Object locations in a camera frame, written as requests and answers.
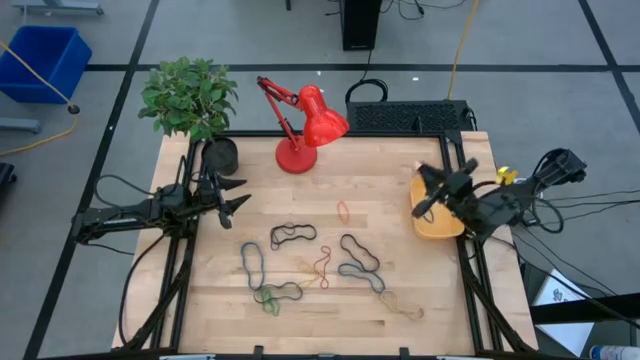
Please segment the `concrete floor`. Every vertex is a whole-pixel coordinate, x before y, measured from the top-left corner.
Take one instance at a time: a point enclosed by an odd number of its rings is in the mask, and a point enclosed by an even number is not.
[[[454,0],[441,0],[450,4]],[[29,14],[29,24],[75,26],[93,49],[91,64],[127,64],[151,0],[102,1],[102,17]],[[11,39],[22,23],[18,10],[0,0],[0,40]],[[640,64],[635,34],[640,32],[635,0],[589,0],[615,59]],[[426,8],[425,18],[407,21],[397,9],[381,15],[373,64],[450,64],[472,1],[449,10]],[[366,52],[341,50],[339,17],[324,16],[337,5],[293,0],[286,12],[281,0],[161,0],[140,63],[157,64],[182,55],[214,58],[226,64],[364,63]],[[407,16],[415,8],[403,5]],[[471,27],[462,64],[606,65],[578,1],[483,0]],[[71,136],[6,158],[20,181],[0,204],[0,349],[18,359],[42,305],[75,213],[98,144],[123,81],[119,71],[88,71],[73,96],[82,108]],[[255,85],[268,76],[290,89],[307,83],[325,90],[326,100],[344,112],[344,93],[362,71],[232,72],[241,104],[234,129],[277,129],[267,102]],[[115,173],[147,187],[161,141],[150,120],[138,120],[140,91],[147,77],[137,72],[123,104],[102,173]],[[384,79],[389,100],[437,100],[446,96],[447,72],[370,71]],[[625,73],[640,96],[640,74]],[[554,195],[583,195],[637,188],[640,134],[610,72],[461,72],[455,98],[469,102],[481,130],[489,132],[496,162],[528,173],[542,154],[568,147],[589,165],[587,180],[554,190]],[[376,100],[376,89],[361,89],[353,100]],[[301,127],[301,117],[289,113]],[[66,129],[64,107],[17,104],[0,93],[0,116],[41,119],[39,135],[0,133],[0,151]],[[105,197],[129,203],[139,199],[117,183],[105,182]],[[557,236],[534,230],[563,259],[619,293],[638,292],[626,274],[638,273],[640,252],[636,205],[567,224]],[[103,244],[133,250],[135,233],[110,235]],[[539,255],[523,255],[550,269]],[[131,263],[128,256],[98,248],[78,248],[54,312],[40,356],[106,351],[113,338],[118,301]],[[569,278],[594,285],[558,265]],[[588,345],[628,344],[628,327],[596,325]],[[540,335],[544,351],[563,353]]]

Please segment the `black plant pot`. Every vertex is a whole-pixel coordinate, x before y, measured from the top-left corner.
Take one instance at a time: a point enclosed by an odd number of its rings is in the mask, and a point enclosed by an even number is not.
[[[213,138],[204,145],[202,160],[220,175],[233,175],[238,170],[238,146],[226,137]]]

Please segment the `wooden table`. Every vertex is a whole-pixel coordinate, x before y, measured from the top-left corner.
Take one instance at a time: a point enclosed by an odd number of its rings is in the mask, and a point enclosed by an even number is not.
[[[303,175],[287,174],[276,165],[279,138],[234,140],[240,168],[233,178],[248,183],[225,197],[247,193],[253,197],[237,212],[231,230],[221,228],[215,212],[200,221],[180,352],[246,354],[263,345],[270,354],[390,355],[398,354],[399,347],[409,347],[412,355],[473,354],[455,241],[417,238],[409,215],[413,164],[422,160],[442,166],[437,140],[342,138],[319,148],[316,166]],[[466,157],[480,163],[475,180],[493,179],[495,165],[487,134],[463,133],[463,141]],[[184,138],[165,138],[152,188],[173,181],[177,160],[187,148]],[[351,213],[348,225],[337,216],[340,200]],[[313,224],[317,239],[270,250],[270,229],[288,221]],[[344,233],[354,234],[380,258],[379,274],[387,288],[398,293],[403,303],[420,304],[423,319],[411,321],[391,313],[367,282],[337,274],[337,266],[350,259],[339,247]],[[159,230],[143,231],[136,254],[158,235]],[[508,228],[496,236],[511,240]],[[274,284],[309,279],[300,262],[313,263],[322,256],[321,245],[331,247],[330,288],[322,290],[316,282],[305,289],[300,301],[281,301],[278,317],[264,313],[247,288],[240,256],[246,241],[261,245],[266,282]],[[125,312],[129,338],[158,300],[168,244],[164,241],[151,251],[132,278]],[[495,241],[488,241],[484,250],[497,306],[522,338],[537,347],[515,252]],[[478,308],[485,348],[490,348],[486,314],[479,302]],[[163,344],[168,344],[172,316],[171,310]]]

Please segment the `red desk lamp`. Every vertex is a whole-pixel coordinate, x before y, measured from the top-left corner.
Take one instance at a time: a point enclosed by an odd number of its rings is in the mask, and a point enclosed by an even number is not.
[[[276,161],[280,168],[288,173],[301,174],[311,169],[318,158],[316,147],[338,139],[349,130],[349,123],[342,115],[327,107],[320,89],[315,85],[306,85],[300,89],[299,95],[296,95],[271,80],[258,76],[258,86],[264,90],[282,130],[287,135],[276,148]],[[282,116],[274,99],[304,111],[307,121],[304,124],[303,136],[293,133],[291,124]]]

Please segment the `black computer tower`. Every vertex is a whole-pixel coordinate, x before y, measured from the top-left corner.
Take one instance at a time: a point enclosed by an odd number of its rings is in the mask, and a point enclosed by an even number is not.
[[[376,46],[382,0],[341,0],[343,50],[372,50]]]

